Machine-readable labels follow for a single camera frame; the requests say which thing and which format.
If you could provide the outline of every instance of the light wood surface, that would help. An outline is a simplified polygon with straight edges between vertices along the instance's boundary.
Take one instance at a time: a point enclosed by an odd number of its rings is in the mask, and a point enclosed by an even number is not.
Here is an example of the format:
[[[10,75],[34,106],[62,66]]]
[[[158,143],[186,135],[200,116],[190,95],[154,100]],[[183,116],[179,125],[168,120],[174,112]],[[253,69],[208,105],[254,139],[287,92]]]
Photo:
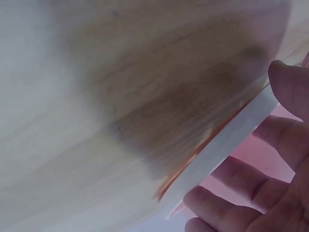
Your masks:
[[[120,231],[309,51],[308,0],[0,1],[0,231]]]

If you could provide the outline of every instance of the skin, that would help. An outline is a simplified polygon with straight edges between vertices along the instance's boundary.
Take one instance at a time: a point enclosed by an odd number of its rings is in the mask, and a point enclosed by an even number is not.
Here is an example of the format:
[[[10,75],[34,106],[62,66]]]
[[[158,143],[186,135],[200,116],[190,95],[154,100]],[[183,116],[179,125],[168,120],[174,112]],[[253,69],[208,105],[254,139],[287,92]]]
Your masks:
[[[278,151],[294,170],[293,180],[271,178],[229,157],[212,175],[252,207],[196,187],[183,200],[197,215],[186,232],[309,232],[309,69],[274,61],[268,74],[276,98],[303,122],[269,116],[253,134]]]

